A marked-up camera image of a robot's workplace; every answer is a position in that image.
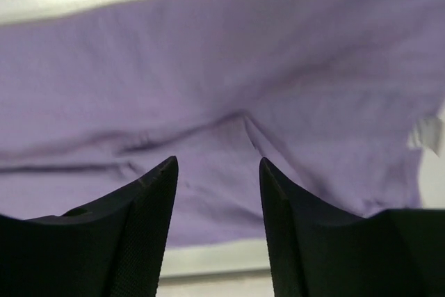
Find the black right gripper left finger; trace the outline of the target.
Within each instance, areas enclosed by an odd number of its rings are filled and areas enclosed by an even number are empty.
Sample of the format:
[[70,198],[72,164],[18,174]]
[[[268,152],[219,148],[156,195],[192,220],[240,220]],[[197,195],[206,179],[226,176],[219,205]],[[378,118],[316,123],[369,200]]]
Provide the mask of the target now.
[[155,296],[178,161],[61,216],[1,217],[2,296]]

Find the aluminium table edge rail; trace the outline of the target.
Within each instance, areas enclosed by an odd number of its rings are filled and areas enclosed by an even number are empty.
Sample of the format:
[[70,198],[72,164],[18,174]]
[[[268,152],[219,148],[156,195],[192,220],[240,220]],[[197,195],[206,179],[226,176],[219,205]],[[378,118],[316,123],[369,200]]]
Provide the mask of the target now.
[[181,275],[162,275],[160,277],[161,282],[173,282],[180,280],[203,280],[203,279],[229,279],[241,276],[260,276],[260,275],[270,275],[269,268],[256,268],[249,270],[235,270],[235,271],[215,271],[206,273],[190,273]]

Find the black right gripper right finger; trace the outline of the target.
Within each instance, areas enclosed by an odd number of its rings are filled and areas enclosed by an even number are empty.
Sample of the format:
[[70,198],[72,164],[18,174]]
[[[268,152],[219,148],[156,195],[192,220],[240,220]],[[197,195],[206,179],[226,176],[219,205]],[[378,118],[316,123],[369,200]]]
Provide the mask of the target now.
[[443,296],[444,211],[388,209],[361,218],[259,165],[276,296]]

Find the lavender t shirt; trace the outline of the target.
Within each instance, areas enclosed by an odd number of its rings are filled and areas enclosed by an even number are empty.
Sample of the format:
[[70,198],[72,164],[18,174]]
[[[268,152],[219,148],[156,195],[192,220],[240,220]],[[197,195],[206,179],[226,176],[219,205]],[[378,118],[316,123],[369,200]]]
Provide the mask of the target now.
[[1,213],[179,162],[170,246],[264,235],[259,162],[358,216],[421,206],[444,0],[141,0],[1,28]]

